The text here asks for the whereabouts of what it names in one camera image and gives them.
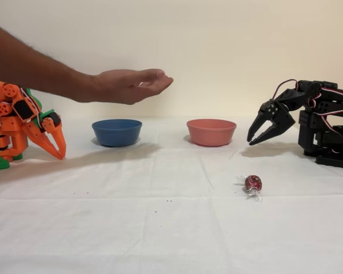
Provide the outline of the person's bare open hand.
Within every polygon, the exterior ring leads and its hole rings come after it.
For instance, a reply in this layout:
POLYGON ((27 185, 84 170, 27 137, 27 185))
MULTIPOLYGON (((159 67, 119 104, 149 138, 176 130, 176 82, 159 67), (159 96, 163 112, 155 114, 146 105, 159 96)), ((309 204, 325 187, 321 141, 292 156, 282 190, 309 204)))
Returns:
POLYGON ((174 79, 164 70, 110 70, 93 77, 92 102, 132 105, 165 91, 174 79))

